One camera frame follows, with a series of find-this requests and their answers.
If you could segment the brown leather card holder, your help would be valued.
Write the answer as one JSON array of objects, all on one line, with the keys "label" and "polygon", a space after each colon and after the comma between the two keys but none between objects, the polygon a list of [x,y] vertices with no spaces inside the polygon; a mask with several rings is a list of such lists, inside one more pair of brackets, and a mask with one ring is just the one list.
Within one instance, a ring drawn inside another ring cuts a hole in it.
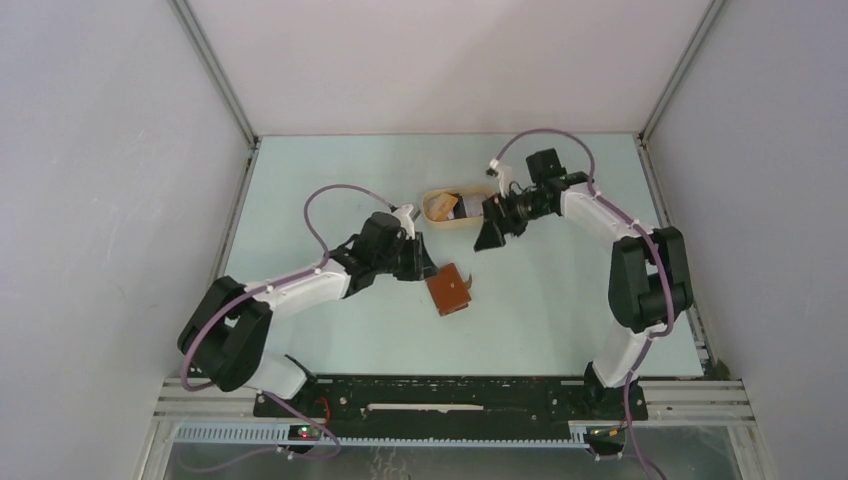
[{"label": "brown leather card holder", "polygon": [[472,300],[473,277],[464,278],[455,263],[439,269],[436,275],[426,280],[426,285],[436,310],[441,317],[467,308]]}]

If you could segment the beige oval tray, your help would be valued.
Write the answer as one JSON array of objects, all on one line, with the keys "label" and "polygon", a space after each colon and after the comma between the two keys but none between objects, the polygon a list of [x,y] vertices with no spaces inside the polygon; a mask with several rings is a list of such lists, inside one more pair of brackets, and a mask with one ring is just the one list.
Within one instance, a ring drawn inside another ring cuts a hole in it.
[{"label": "beige oval tray", "polygon": [[483,184],[476,185],[466,185],[460,187],[449,187],[449,188],[441,188],[441,189],[433,189],[427,191],[423,197],[421,198],[421,209],[423,215],[427,222],[435,229],[457,229],[457,228],[467,228],[467,227],[479,227],[483,223],[484,216],[480,217],[472,217],[472,218],[463,218],[458,220],[445,220],[443,222],[433,222],[428,219],[426,214],[425,202],[434,195],[437,195],[440,192],[448,192],[451,194],[459,194],[469,195],[469,194],[486,194],[489,197],[492,197],[496,194],[496,190],[493,187]]}]

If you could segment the gold credit card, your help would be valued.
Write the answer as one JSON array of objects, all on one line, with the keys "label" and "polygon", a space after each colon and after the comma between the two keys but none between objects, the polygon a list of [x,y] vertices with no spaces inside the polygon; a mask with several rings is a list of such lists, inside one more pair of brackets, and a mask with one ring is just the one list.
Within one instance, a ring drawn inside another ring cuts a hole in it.
[{"label": "gold credit card", "polygon": [[433,222],[449,220],[459,198],[448,192],[440,192],[425,202],[426,214]]}]

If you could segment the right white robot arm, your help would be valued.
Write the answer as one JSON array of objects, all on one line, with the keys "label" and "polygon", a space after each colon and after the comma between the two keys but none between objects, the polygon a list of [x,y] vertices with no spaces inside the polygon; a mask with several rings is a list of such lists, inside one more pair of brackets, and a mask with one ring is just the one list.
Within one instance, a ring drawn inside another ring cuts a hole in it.
[{"label": "right white robot arm", "polygon": [[568,172],[553,149],[526,159],[531,184],[514,189],[511,167],[490,161],[487,175],[499,190],[482,203],[477,252],[500,248],[519,237],[530,221],[557,215],[582,227],[611,248],[609,308],[616,321],[602,351],[589,364],[581,392],[585,411],[606,418],[622,403],[620,387],[638,376],[649,344],[669,335],[677,316],[693,301],[682,233],[653,229],[603,197],[585,172]]}]

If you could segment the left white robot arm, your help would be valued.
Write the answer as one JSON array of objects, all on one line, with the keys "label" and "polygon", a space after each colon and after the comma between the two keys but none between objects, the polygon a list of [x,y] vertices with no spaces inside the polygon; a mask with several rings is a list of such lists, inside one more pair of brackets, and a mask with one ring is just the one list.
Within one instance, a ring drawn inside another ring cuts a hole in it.
[{"label": "left white robot arm", "polygon": [[272,324],[351,297],[379,275],[406,282],[435,276],[415,227],[419,214],[412,204],[375,212],[319,265],[286,277],[248,284],[230,276],[216,279],[178,337],[179,351],[223,392],[242,387],[270,392],[290,415],[308,414],[316,403],[311,374],[293,357],[267,351]]}]

